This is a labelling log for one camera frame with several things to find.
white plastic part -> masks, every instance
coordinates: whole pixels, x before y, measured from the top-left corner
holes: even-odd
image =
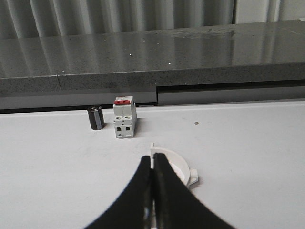
[[[128,104],[114,104],[114,130],[117,138],[134,137],[137,112],[132,96],[117,97],[116,101],[129,101]]]
[[[184,183],[184,185],[186,185],[187,187],[198,181],[197,169],[189,168],[185,159],[182,156],[180,156],[178,153],[169,149],[155,147],[154,143],[151,143],[152,158],[155,153],[163,153],[166,155],[167,160],[171,164],[173,170],[180,178],[180,180]]]

capacitor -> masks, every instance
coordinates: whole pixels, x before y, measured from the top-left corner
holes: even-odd
[[[87,109],[92,130],[101,130],[105,126],[101,106],[90,106]]]

circuit breaker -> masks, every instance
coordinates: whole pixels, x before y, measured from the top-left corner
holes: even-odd
[[[117,97],[113,104],[113,111],[116,137],[134,137],[134,131],[137,122],[137,113],[133,97]]]

black cylindrical capacitor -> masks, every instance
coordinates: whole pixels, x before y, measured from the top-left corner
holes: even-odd
[[[87,109],[92,130],[101,130],[105,126],[101,106],[91,106]]]

white table surface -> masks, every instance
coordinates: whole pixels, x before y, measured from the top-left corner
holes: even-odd
[[[141,107],[133,139],[116,139],[103,113],[100,131],[85,110],[0,114],[0,228],[83,228],[150,142],[197,168],[192,192],[235,227],[304,228],[305,101]]]

